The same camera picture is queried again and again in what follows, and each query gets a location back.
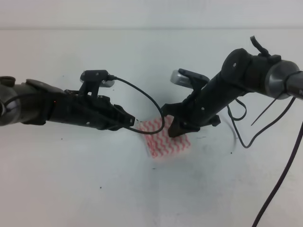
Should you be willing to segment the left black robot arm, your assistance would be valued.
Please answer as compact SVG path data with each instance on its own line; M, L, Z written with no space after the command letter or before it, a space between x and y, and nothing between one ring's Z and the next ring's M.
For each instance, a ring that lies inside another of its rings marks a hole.
M38 80L16 84L0 78L0 124L45 125L46 122L117 131L134 125L135 118L107 96L98 95L100 83L84 81L79 90L62 90Z

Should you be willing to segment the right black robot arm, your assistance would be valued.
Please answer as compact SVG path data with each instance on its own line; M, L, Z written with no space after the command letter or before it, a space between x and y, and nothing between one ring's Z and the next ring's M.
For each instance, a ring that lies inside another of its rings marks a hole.
M282 60L280 55L270 55L254 36L250 40L259 54L251 55L243 48L232 51L212 79L185 69L173 71L170 81L193 91L181 103L162 107L165 115L173 116L168 129L170 137L198 132L208 125L217 126L221 122L218 113L247 93L274 99L289 96L302 99L303 72L299 67Z

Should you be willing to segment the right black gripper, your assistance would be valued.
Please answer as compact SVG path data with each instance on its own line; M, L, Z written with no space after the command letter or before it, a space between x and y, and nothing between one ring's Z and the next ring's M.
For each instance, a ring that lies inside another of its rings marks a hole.
M164 104L161 108L165 116L175 116L169 127L171 138L220 123L216 115L222 109L222 80L190 78L190 85L193 92L186 100L182 103Z

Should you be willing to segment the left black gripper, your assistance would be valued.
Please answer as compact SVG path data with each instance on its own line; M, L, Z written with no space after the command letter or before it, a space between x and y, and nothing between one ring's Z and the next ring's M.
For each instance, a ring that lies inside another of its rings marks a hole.
M107 96L93 98L78 91L65 90L54 97L47 120L102 131L117 131L134 125L135 117L126 114L120 105L111 104Z

